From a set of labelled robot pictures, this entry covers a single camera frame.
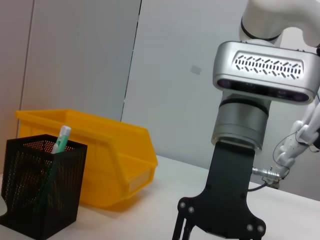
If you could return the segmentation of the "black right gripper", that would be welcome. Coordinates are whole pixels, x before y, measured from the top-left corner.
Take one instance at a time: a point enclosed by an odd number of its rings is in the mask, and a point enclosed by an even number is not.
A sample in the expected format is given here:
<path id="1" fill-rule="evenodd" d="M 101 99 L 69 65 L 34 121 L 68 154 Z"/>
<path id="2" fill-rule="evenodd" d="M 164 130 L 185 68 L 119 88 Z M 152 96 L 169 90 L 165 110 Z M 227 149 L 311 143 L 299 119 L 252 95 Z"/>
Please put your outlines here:
<path id="1" fill-rule="evenodd" d="M 216 143 L 204 190 L 178 202 L 172 240 L 189 240 L 194 227 L 226 239 L 260 240 L 265 222 L 248 208 L 255 151 Z"/>

